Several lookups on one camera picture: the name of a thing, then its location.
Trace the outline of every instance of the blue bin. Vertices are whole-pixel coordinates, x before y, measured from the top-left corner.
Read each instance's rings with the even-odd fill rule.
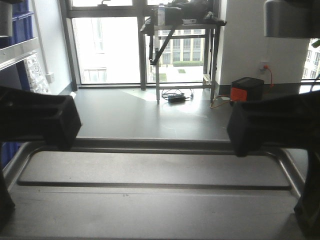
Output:
[[[24,14],[29,12],[29,1],[24,0],[24,2],[21,3],[15,3],[12,4],[12,14]]]
[[[18,44],[33,38],[32,15],[29,11],[22,14],[15,14],[12,18],[13,36],[12,45]]]
[[[2,169],[10,162],[20,148],[18,142],[4,142],[1,151],[1,167]]]

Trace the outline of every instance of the metal stand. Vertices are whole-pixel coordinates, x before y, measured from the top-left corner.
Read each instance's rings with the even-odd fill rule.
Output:
[[[155,48],[155,59],[152,58],[152,43],[150,41],[150,55],[149,60],[150,64],[155,66],[155,89],[156,89],[156,100],[157,103],[160,102],[160,90],[169,90],[169,89],[210,89],[210,100],[212,101],[215,95],[215,83],[216,83],[216,71],[217,71],[217,57],[218,57],[218,48],[219,48],[219,40],[220,40],[220,31],[221,24],[195,24],[195,25],[178,25],[178,26],[154,26],[154,48]],[[188,35],[188,36],[173,36],[175,30],[192,30],[192,29],[205,29],[209,31],[209,35],[213,37],[213,40],[210,43],[211,56],[210,56],[210,67],[208,64],[203,64],[203,73],[207,75],[210,72],[209,82],[205,83],[203,81],[201,84],[195,83],[186,83],[180,85],[160,85],[160,77],[159,77],[159,58],[161,57],[163,51],[165,50],[167,44],[171,39],[181,39],[181,38],[198,38],[197,35]],[[170,30],[170,33],[166,37],[163,45],[159,46],[159,40],[161,37],[159,36],[159,31],[161,30]]]

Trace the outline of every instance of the orange and black device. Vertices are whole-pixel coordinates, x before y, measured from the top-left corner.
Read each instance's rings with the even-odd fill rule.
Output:
[[[243,77],[231,83],[230,100],[258,101],[262,99],[265,81],[252,77]]]

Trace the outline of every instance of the white panel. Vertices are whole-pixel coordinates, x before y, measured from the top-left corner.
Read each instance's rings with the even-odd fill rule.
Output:
[[[229,85],[242,77],[270,80],[259,70],[261,60],[269,61],[274,83],[301,81],[308,39],[264,37],[264,0],[224,0],[221,17],[227,25],[221,31],[217,81]]]
[[[42,43],[48,71],[54,73],[55,81],[50,84],[52,94],[57,95],[63,91],[71,82],[71,74],[65,43],[65,35],[58,0],[34,0],[36,13],[39,20]],[[33,20],[33,34],[38,36],[37,28]],[[43,70],[42,54],[39,56],[39,63]]]

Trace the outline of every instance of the stainless steel tray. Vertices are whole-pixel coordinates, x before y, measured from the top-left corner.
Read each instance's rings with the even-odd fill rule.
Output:
[[[4,176],[16,204],[0,239],[301,240],[304,185],[286,150],[237,158],[228,141],[23,145]]]

